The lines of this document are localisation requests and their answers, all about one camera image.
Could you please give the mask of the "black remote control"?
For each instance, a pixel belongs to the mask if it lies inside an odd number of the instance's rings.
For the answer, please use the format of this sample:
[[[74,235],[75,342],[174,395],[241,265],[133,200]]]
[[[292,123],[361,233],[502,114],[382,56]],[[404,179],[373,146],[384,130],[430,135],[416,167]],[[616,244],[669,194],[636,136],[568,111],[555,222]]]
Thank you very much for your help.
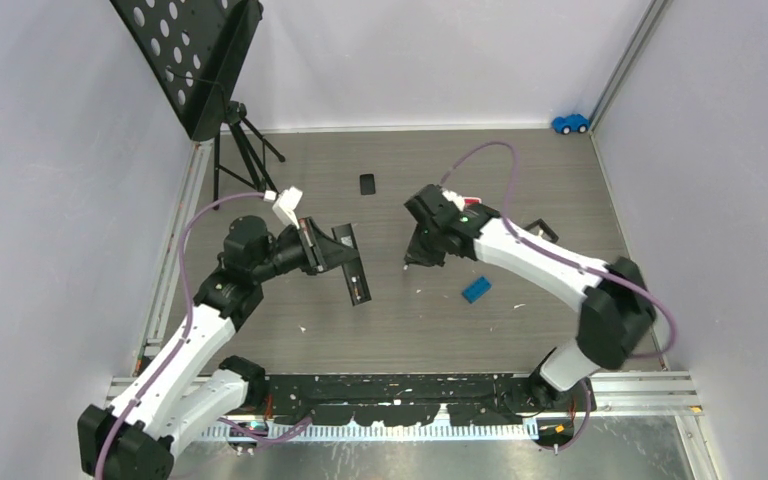
[[[353,227],[350,223],[332,228],[334,238],[346,247],[356,251],[357,257],[342,265],[344,278],[349,289],[353,306],[372,300],[362,259],[359,255],[359,246]]]

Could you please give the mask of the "black battery cover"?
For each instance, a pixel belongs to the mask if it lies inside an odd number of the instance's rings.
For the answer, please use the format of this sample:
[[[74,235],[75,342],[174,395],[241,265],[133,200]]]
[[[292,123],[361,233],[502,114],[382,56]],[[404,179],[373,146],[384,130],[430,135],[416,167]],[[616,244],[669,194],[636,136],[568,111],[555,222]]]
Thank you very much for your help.
[[[372,173],[359,176],[359,191],[362,196],[375,195],[377,192],[376,178]]]

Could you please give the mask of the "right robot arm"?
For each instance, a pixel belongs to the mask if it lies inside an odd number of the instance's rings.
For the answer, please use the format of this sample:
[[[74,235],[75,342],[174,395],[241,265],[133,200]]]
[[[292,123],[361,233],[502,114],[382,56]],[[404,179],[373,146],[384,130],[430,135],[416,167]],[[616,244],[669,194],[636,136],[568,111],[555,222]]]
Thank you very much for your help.
[[[405,207],[417,223],[406,264],[441,266],[448,256],[486,263],[577,312],[574,338],[552,350],[527,382],[532,400],[544,410],[558,409],[589,375],[622,367],[656,320],[640,269],[628,258],[606,262],[568,251],[440,185],[424,186]]]

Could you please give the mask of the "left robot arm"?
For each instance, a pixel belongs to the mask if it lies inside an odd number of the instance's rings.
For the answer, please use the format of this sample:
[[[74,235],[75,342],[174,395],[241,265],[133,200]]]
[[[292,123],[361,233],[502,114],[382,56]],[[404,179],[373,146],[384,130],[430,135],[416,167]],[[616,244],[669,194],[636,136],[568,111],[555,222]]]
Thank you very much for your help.
[[[271,234],[258,216],[235,219],[175,336],[107,407],[88,406],[77,422],[82,470],[95,479],[167,479],[177,457],[221,417],[258,412],[266,373],[239,356],[223,360],[198,388],[192,382],[242,328],[264,298],[263,285],[300,271],[342,268],[352,304],[370,301],[356,236],[343,224],[325,233],[310,217]]]

